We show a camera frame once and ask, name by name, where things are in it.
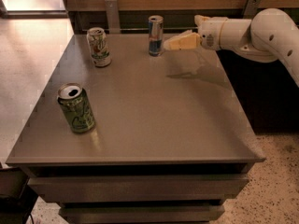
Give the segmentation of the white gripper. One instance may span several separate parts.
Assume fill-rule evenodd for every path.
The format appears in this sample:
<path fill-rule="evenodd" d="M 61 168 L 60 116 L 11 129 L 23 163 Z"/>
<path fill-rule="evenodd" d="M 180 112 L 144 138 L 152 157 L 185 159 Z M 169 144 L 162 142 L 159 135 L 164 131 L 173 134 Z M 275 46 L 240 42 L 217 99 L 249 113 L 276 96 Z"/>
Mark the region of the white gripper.
<path fill-rule="evenodd" d="M 195 15 L 194 22 L 198 27 L 199 34 L 192 30 L 187 30 L 179 35 L 175 35 L 164 42 L 164 49 L 196 49 L 201 44 L 204 49 L 220 50 L 223 19 L 220 17 L 209 18 L 207 16 Z"/>

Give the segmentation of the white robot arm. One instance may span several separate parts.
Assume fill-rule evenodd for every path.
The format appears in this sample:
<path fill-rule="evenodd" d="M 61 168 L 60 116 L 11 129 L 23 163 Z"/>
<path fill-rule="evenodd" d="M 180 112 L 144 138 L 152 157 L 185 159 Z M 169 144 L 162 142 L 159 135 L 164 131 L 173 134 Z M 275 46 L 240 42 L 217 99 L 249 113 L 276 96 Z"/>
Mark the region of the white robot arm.
<path fill-rule="evenodd" d="M 171 37 L 164 49 L 225 49 L 254 62 L 279 60 L 299 86 L 299 29 L 284 11 L 268 8 L 252 19 L 196 15 L 194 21 L 195 32 Z"/>

